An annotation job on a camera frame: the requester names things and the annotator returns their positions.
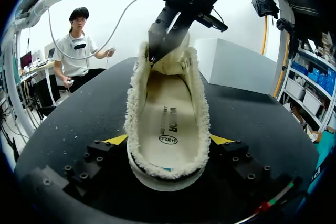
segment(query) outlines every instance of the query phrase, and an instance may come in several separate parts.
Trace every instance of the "white sherpa lining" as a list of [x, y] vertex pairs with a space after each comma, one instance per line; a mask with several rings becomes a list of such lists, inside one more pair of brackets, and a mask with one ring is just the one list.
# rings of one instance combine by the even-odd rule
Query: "white sherpa lining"
[[140, 46], [138, 61], [134, 66], [134, 75], [131, 78], [131, 88], [128, 90], [127, 100], [127, 114], [125, 116], [126, 121], [124, 128], [128, 135], [128, 145], [131, 151], [134, 161], [143, 168], [151, 176], [159, 176], [165, 179], [177, 179], [184, 175], [189, 175], [197, 169], [205, 167], [208, 161], [209, 145], [210, 145], [210, 133], [209, 133], [209, 109], [205, 99], [204, 87], [201, 80], [200, 71], [198, 69], [197, 53], [192, 47], [185, 47], [183, 56], [181, 57], [182, 65], [185, 65], [186, 61], [190, 59], [191, 66], [191, 83], [190, 91], [192, 94], [193, 107], [197, 108], [195, 111], [195, 117], [198, 126], [198, 137], [200, 139], [200, 146], [198, 149], [198, 155], [195, 157], [192, 163], [188, 163], [183, 167], [174, 168], [168, 171], [164, 168], [157, 167], [145, 160], [143, 155], [139, 152], [139, 136], [138, 136], [138, 113], [139, 109], [139, 94], [140, 94], [140, 81], [143, 75], [148, 71], [149, 63], [146, 60], [148, 53], [148, 43], [143, 43]]

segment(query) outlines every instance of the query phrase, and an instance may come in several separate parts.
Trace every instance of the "white t-shirt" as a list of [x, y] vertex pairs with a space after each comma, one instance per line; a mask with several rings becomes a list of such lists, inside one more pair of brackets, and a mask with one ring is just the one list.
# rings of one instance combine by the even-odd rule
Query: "white t-shirt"
[[[84, 36], [82, 34], [80, 38], [84, 38], [86, 41], [86, 46], [81, 49], [74, 50], [72, 41], [74, 41], [75, 38], [73, 38], [73, 36], [70, 33], [68, 33], [63, 38], [60, 38], [57, 41], [57, 45], [67, 55], [76, 58], [83, 58], [97, 51], [98, 48], [96, 47], [96, 45], [89, 36], [87, 35]], [[88, 69], [89, 59], [86, 60], [71, 59], [63, 55], [60, 51], [58, 51], [58, 49], [55, 50], [53, 60], [62, 62], [63, 74], [67, 77], [84, 76], [89, 71]]]

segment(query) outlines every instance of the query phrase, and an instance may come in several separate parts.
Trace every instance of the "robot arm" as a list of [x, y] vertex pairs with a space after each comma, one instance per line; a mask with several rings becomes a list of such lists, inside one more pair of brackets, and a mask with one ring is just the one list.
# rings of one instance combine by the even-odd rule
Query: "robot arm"
[[158, 62], [178, 47], [194, 20], [206, 27], [226, 31], [227, 26], [210, 15], [217, 0], [164, 0], [165, 8], [149, 29], [149, 56]]

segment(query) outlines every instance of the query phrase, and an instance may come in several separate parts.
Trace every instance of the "yellow tab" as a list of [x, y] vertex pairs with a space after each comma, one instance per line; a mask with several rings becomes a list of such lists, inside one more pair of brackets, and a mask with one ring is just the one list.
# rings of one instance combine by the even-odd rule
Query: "yellow tab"
[[117, 136], [115, 138], [111, 138], [111, 139], [107, 139], [105, 141], [103, 141], [103, 143], [111, 143], [111, 144], [115, 144], [115, 145], [119, 145], [121, 144], [125, 139], [127, 138], [127, 135], [124, 134], [124, 135], [121, 135], [121, 136]]
[[216, 144], [224, 144], [224, 143], [234, 142], [230, 139], [222, 138], [222, 137], [215, 136], [215, 135], [210, 135], [210, 137]]

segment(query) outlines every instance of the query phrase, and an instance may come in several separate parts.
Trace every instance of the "black hair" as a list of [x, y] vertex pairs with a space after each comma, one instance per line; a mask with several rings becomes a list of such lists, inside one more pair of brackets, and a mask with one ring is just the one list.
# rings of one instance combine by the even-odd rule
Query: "black hair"
[[76, 8], [71, 13], [71, 15], [69, 17], [69, 21], [74, 21], [76, 18], [88, 19], [89, 18], [89, 11], [85, 7]]

